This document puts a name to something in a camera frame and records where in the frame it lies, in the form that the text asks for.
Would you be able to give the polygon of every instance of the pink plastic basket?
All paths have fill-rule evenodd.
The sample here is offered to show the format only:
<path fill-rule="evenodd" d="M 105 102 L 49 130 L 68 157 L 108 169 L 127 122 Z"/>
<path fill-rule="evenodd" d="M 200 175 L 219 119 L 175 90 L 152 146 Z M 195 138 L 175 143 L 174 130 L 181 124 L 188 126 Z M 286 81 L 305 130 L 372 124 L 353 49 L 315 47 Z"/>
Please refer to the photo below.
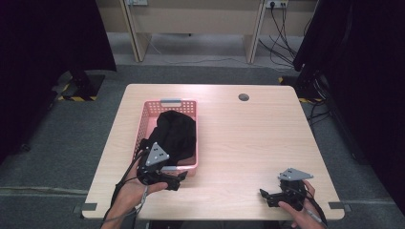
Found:
<path fill-rule="evenodd" d="M 148 138 L 157 126 L 157 120 L 160 113 L 167 111 L 176 111 L 190 116 L 196 121 L 196 151 L 190 158 L 180 160 L 177 166 L 164 166 L 162 171 L 169 175 L 178 175 L 188 171 L 187 176 L 192 177 L 196 174 L 199 164 L 198 154 L 198 119 L 197 119 L 197 101 L 189 99 L 161 99 L 146 101 L 143 105 L 142 117 L 139 122 L 139 130 L 135 146 L 135 152 L 138 150 L 139 143 L 143 138 Z"/>

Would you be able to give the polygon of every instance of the wooden table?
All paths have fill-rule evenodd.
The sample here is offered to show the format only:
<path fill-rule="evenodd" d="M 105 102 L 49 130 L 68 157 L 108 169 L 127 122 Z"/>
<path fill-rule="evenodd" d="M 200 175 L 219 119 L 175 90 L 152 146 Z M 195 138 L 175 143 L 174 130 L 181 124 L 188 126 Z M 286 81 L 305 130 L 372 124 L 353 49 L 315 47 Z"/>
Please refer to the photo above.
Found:
<path fill-rule="evenodd" d="M 310 182 L 327 219 L 344 217 L 329 206 L 339 198 L 291 87 L 139 84 L 122 98 L 85 203 L 96 208 L 83 211 L 85 218 L 104 216 L 131 161 L 143 103 L 161 98 L 198 101 L 199 167 L 179 191 L 149 196 L 139 219 L 290 219 L 259 193 L 280 193 L 277 177 L 289 167 L 314 175 Z"/>

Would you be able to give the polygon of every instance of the black cloth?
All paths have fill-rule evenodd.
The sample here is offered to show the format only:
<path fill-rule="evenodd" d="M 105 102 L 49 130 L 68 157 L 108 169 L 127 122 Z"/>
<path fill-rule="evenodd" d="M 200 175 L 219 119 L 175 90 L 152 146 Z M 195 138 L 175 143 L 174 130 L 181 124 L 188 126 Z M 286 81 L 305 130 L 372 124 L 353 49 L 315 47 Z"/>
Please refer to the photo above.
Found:
<path fill-rule="evenodd" d="M 176 111 L 161 113 L 147 141 L 150 149 L 158 142 L 170 155 L 166 165 L 177 165 L 179 160 L 192 157 L 196 151 L 196 121 Z"/>
<path fill-rule="evenodd" d="M 0 1 L 0 159 L 27 143 L 60 75 L 87 70 L 117 70 L 96 1 Z"/>

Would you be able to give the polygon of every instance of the wall outlet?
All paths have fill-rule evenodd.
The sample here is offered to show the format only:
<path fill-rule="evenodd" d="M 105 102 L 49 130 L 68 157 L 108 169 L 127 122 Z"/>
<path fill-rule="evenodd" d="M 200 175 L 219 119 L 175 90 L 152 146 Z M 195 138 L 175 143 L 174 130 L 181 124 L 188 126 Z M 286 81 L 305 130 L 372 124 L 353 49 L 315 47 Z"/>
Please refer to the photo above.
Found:
<path fill-rule="evenodd" d="M 268 0 L 266 8 L 271 9 L 271 2 L 274 3 L 274 9 L 286 8 L 288 5 L 288 0 Z"/>
<path fill-rule="evenodd" d="M 128 6 L 147 6 L 148 0 L 126 0 Z"/>

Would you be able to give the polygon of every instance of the human arm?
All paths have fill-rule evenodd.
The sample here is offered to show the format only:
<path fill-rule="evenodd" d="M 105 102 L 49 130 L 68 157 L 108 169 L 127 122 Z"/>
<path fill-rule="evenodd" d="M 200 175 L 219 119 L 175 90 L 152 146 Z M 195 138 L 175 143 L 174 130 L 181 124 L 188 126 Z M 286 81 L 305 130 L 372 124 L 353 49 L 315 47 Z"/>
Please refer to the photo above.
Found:
<path fill-rule="evenodd" d="M 117 198 L 107 214 L 101 228 L 119 228 L 125 216 L 129 214 L 135 206 L 139 205 L 145 192 L 145 185 L 135 178 L 137 165 L 134 165 L 126 177 L 125 184 L 121 187 Z M 160 182 L 149 185 L 147 195 L 167 188 L 167 183 Z"/>
<path fill-rule="evenodd" d="M 313 198 L 315 196 L 315 189 L 310 185 L 306 180 L 303 180 L 305 186 L 308 189 L 309 197 Z M 288 203 L 280 201 L 279 206 L 288 212 L 294 219 L 294 222 L 291 224 L 291 227 L 295 228 L 300 226 L 301 229 L 324 229 L 324 224 L 318 222 L 314 218 L 319 219 L 319 213 L 316 211 L 315 207 L 310 203 L 306 198 L 304 200 L 304 207 L 301 211 L 296 211 Z"/>

